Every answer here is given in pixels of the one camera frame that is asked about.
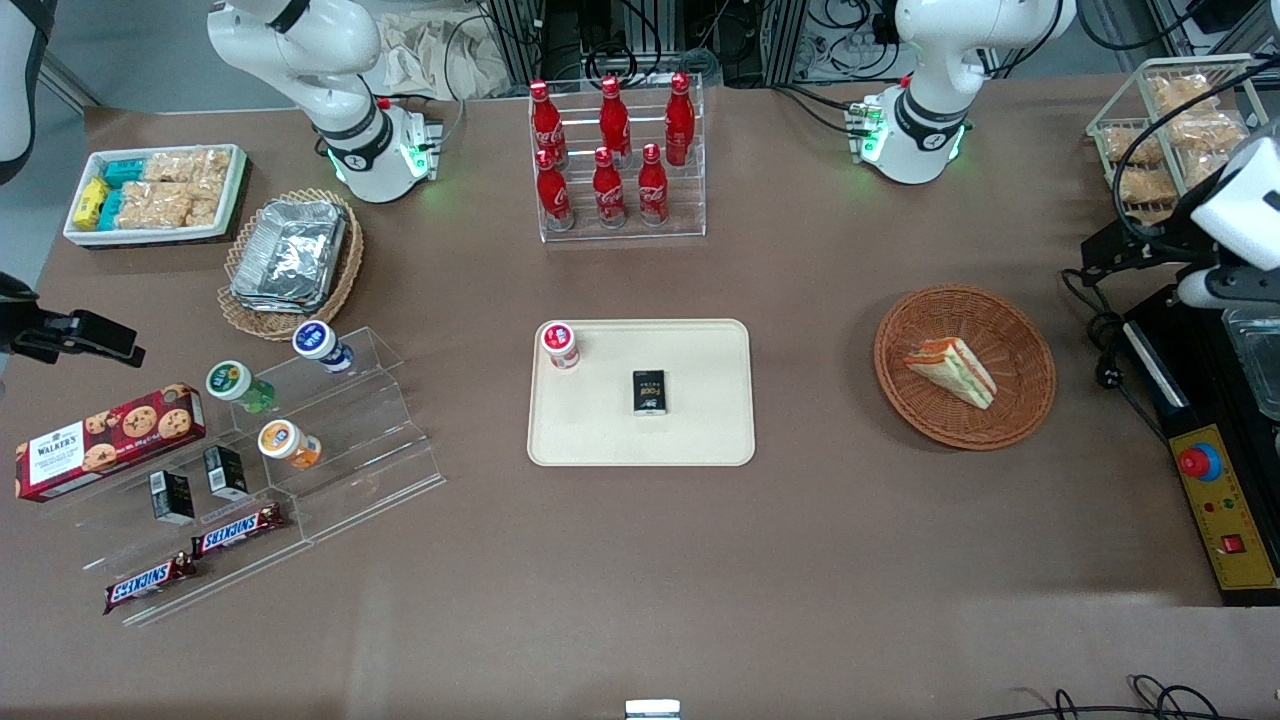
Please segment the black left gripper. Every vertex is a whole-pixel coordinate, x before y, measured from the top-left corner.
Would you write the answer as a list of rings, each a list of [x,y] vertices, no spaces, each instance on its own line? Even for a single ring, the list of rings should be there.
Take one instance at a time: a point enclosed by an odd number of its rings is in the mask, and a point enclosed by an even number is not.
[[[1192,270],[1216,268],[1219,242],[1192,219],[1206,196],[1184,196],[1172,213],[1144,234],[1111,222],[1080,243],[1082,265],[1088,265],[1088,284],[1100,284],[1120,272],[1180,264]]]

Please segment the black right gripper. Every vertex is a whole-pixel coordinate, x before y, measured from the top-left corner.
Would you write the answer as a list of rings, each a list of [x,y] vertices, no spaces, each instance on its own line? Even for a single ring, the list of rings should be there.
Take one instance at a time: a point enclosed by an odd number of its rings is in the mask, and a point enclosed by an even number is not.
[[[1,354],[55,364],[61,355],[87,354],[110,359],[127,366],[141,368],[146,350],[136,343],[137,332],[91,311],[73,311],[68,318],[67,336],[41,340],[40,348],[23,348],[18,340],[31,328],[44,325],[38,295],[23,281],[1,273]]]

